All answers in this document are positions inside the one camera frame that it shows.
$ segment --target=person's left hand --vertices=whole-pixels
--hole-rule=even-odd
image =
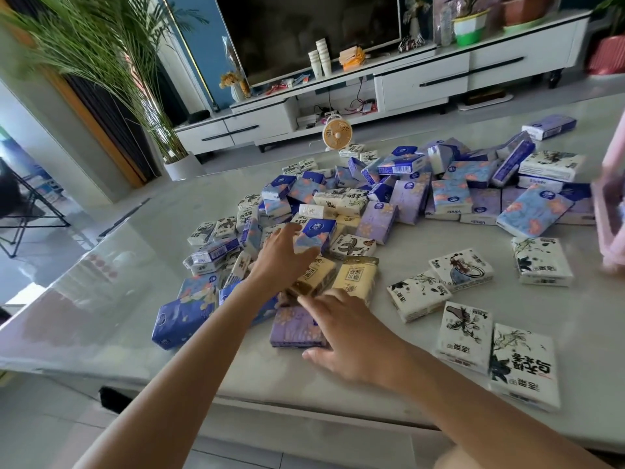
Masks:
[[[299,224],[286,224],[273,232],[262,247],[258,260],[247,279],[256,281],[272,291],[272,296],[295,283],[319,255],[319,248],[295,253],[293,237],[302,229]]]

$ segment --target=table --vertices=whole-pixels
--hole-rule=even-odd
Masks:
[[[472,148],[502,143],[525,122],[550,113],[578,118],[577,129],[550,139],[543,149],[588,155],[586,177],[596,175],[625,106],[625,95],[556,109],[462,125],[446,131],[371,144],[386,154],[450,135]],[[315,156],[320,167],[340,164],[336,152]],[[228,171],[172,184],[0,328],[0,368],[63,373],[145,385],[172,357],[151,340],[158,308],[176,298],[189,276],[182,260],[186,238],[204,220],[231,215],[245,194],[258,192],[289,161]],[[602,275],[594,227],[555,226],[576,276],[574,286],[518,283],[511,236],[494,226],[420,220],[397,224],[379,246],[378,284],[371,308],[401,338],[434,346],[441,315],[403,324],[386,286],[427,269],[427,260],[466,248],[478,250],[496,271],[494,282],[458,292],[456,302],[493,311],[496,322],[552,336],[557,347],[562,410],[543,413],[511,402],[587,447],[625,449],[624,282]],[[343,383],[302,361],[296,349],[270,346],[271,322],[247,332],[222,386],[219,401],[312,418],[347,418],[386,428],[431,428],[419,408],[374,388]],[[488,379],[454,367],[486,386]]]

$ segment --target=person's right arm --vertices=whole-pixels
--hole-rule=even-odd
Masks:
[[[585,449],[440,362],[385,327],[362,299],[343,290],[299,302],[332,350],[304,358],[340,376],[414,400],[484,469],[610,469]]]

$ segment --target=brown flower pot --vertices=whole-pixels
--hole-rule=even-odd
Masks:
[[[549,0],[510,0],[502,3],[506,26],[529,23],[547,14]]]
[[[590,58],[588,73],[593,76],[625,73],[625,36],[602,39]]]

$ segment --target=white tv cabinet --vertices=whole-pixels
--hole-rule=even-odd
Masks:
[[[298,128],[297,118],[311,114],[315,104],[327,105],[329,93],[320,89],[347,84],[339,89],[344,102],[332,107],[344,109],[356,97],[375,98],[378,111],[351,114],[351,124],[446,104],[449,97],[512,80],[551,73],[551,87],[557,86],[564,68],[573,67],[579,57],[591,11],[565,10],[550,15],[544,23],[516,34],[501,32],[468,47],[437,47],[433,44],[404,54],[378,57],[363,66],[328,78],[314,80],[271,95],[259,95],[231,105],[210,119],[176,128],[183,146],[193,154],[254,143],[270,143],[319,134],[323,125]]]

